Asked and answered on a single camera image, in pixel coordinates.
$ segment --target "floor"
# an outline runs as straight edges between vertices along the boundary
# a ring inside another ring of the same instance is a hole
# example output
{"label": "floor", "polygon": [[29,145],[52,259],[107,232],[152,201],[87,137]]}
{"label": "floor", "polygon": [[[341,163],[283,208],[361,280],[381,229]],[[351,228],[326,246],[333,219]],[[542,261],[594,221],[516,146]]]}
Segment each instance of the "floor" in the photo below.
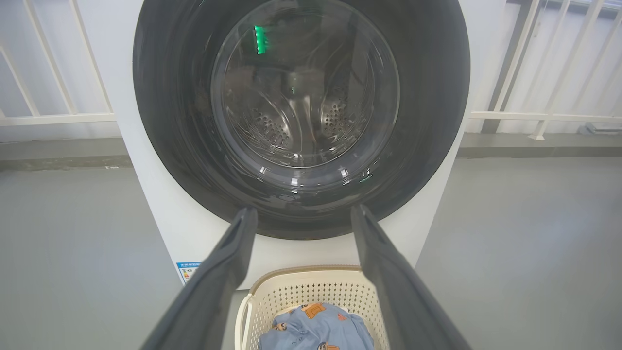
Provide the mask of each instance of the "floor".
{"label": "floor", "polygon": [[473,349],[619,349],[622,158],[459,159],[416,270]]}
{"label": "floor", "polygon": [[[620,174],[456,161],[416,270],[473,349],[620,348]],[[0,349],[138,349],[181,286],[133,169],[3,172],[0,198]]]}

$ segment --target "white plastic basket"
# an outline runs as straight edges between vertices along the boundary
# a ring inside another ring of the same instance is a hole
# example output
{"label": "white plastic basket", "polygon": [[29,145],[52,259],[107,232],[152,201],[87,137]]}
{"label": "white plastic basket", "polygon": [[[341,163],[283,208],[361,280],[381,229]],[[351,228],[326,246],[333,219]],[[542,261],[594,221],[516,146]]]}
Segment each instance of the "white plastic basket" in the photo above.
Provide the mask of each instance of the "white plastic basket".
{"label": "white plastic basket", "polygon": [[329,303],[362,317],[376,350],[388,350],[376,287],[356,266],[278,270],[260,278],[244,298],[235,322],[235,349],[257,350],[274,317],[302,304]]}

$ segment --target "front-loading washing machine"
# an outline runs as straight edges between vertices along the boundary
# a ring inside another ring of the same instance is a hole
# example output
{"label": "front-loading washing machine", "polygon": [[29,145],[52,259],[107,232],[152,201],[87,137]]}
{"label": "front-loading washing machine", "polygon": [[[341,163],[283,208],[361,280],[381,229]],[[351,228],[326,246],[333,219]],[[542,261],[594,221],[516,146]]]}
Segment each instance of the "front-loading washing machine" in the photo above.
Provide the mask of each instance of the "front-loading washing machine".
{"label": "front-loading washing machine", "polygon": [[503,0],[78,3],[182,281],[247,206],[241,288],[357,265],[357,204],[415,265]]}

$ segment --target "blue garment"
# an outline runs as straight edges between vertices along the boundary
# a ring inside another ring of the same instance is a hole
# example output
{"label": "blue garment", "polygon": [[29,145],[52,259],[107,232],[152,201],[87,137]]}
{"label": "blue garment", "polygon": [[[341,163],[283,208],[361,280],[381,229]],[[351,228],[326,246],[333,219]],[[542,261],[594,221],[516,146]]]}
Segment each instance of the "blue garment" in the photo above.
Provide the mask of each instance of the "blue garment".
{"label": "blue garment", "polygon": [[374,350],[363,319],[331,304],[299,306],[272,326],[259,337],[260,350]]}

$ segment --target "basket handle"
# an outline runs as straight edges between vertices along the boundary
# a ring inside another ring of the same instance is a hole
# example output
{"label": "basket handle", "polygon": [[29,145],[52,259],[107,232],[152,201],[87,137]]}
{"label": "basket handle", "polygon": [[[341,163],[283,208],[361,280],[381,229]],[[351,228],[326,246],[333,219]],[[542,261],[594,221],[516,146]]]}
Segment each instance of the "basket handle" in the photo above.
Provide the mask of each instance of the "basket handle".
{"label": "basket handle", "polygon": [[[246,330],[248,329],[249,324],[251,323],[251,312],[250,310],[246,310],[249,308],[249,302],[253,294],[248,293],[247,296],[244,297],[242,303],[238,309],[238,315],[235,318],[235,332],[234,332],[234,340],[233,344],[235,346],[235,350],[242,350],[242,339],[244,339],[244,335],[246,334]],[[244,328],[242,328],[242,317],[244,317],[244,312],[246,312],[246,323],[244,324]]]}

